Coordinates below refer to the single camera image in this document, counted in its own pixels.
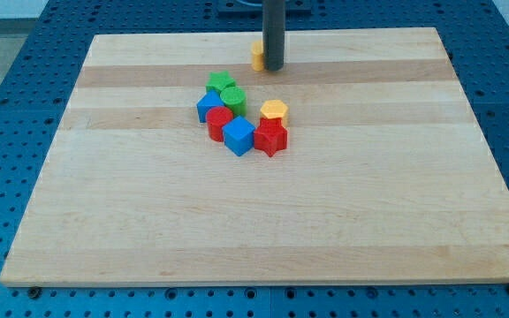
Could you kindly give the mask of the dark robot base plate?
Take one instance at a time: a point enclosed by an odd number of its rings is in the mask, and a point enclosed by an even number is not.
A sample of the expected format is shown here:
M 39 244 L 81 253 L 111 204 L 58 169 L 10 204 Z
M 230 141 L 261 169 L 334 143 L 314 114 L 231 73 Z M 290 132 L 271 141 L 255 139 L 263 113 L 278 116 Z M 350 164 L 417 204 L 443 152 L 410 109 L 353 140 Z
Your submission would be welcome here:
M 312 0 L 285 0 L 287 13 L 310 13 Z M 215 0 L 214 5 L 217 13 L 221 16 L 240 14 L 262 14 L 262 0 Z

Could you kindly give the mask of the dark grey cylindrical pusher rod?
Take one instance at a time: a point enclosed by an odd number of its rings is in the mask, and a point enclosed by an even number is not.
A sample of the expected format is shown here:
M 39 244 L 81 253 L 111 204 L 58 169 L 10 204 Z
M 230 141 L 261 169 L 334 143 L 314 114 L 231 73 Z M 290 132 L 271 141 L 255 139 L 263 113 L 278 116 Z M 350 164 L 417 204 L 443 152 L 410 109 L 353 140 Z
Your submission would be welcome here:
M 277 72 L 285 62 L 285 0 L 262 0 L 264 64 Z

